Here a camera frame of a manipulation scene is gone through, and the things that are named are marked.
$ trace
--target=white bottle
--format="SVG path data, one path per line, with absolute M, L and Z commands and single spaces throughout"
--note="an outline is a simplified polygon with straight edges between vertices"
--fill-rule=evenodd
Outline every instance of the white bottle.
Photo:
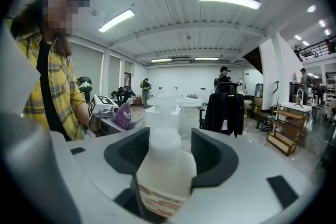
M 159 127 L 149 138 L 149 150 L 137 179 L 142 203 L 162 217 L 174 215 L 190 195 L 196 176 L 194 156 L 181 149 L 181 137 L 171 127 Z

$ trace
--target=railing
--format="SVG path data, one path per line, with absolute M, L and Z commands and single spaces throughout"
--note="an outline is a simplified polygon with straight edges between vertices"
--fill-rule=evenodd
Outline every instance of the railing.
M 300 61 L 307 61 L 323 55 L 336 53 L 336 36 L 330 37 L 327 40 L 318 42 L 300 50 L 294 50 L 294 53 Z

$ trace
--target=floor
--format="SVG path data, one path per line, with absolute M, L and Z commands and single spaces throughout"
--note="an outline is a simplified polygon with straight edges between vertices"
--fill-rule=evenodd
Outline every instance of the floor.
M 142 119 L 139 123 L 139 127 L 145 127 L 144 110 L 140 106 L 131 106 L 132 121 Z M 199 110 L 197 108 L 183 108 L 182 112 L 183 126 L 180 131 L 182 137 L 182 147 L 186 151 L 190 151 L 191 143 L 191 128 L 199 127 Z M 248 118 L 242 136 L 238 136 L 237 139 L 246 139 L 251 143 L 258 143 L 265 147 L 270 148 L 276 154 L 285 159 L 288 163 L 293 165 L 297 170 L 301 171 L 312 183 L 321 179 L 324 172 L 316 170 L 316 166 L 327 146 L 327 142 L 332 133 L 330 129 L 327 129 L 326 122 L 321 119 L 316 122 L 310 122 L 309 130 L 306 130 L 306 135 L 302 140 L 301 146 L 297 147 L 296 151 L 290 156 L 286 156 L 279 149 L 271 145 L 266 141 L 266 132 L 262 132 L 256 129 L 257 122 Z

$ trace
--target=white ceiling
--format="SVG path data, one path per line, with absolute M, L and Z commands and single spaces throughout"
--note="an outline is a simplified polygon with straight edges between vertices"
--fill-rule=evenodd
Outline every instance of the white ceiling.
M 29 1 L 15 0 L 11 13 L 16 14 Z M 306 10 L 320 0 L 259 1 L 260 9 L 253 10 L 198 0 L 91 0 L 91 8 L 78 16 L 74 34 L 147 65 L 157 57 L 222 55 L 223 60 L 232 61 L 256 47 L 273 30 L 281 31 L 286 40 L 293 33 L 306 38 L 305 30 L 318 22 Z M 129 8 L 134 10 L 134 17 L 105 33 L 98 32 L 104 21 Z M 98 11 L 97 16 L 90 14 L 93 9 Z M 320 12 L 319 16 L 327 17 L 324 8 Z M 307 26 L 309 16 L 313 21 Z M 314 42 L 310 35 L 315 34 L 307 33 L 307 39 Z

